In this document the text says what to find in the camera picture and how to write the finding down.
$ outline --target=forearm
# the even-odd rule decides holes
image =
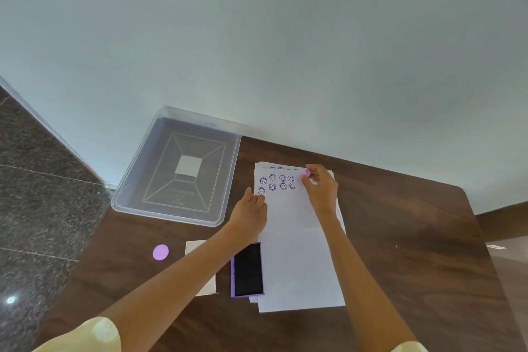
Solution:
[[[388,352],[416,340],[350,243],[335,214],[318,215],[361,351]]]
[[[206,282],[248,245],[228,225],[101,314],[118,328],[122,352],[147,352]]]

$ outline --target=plastic container lid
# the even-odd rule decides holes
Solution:
[[[221,224],[241,129],[214,117],[160,109],[112,197],[112,208],[209,227]]]

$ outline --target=sleeve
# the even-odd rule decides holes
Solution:
[[[76,329],[50,339],[33,352],[121,352],[121,339],[115,324],[106,317],[94,317]]]
[[[427,352],[427,349],[419,342],[408,341],[394,348],[392,352]]]

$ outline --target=person's right arm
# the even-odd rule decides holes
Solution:
[[[311,175],[301,179],[325,233],[360,350],[389,352],[404,342],[416,341],[341,228],[336,215],[337,182],[319,164],[306,167]]]

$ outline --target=person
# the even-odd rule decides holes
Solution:
[[[362,352],[423,352],[413,332],[370,275],[336,216],[337,182],[319,164],[301,180],[323,229]],[[99,317],[34,352],[147,352],[232,256],[257,240],[267,221],[263,195],[251,189],[209,240],[114,303]]]

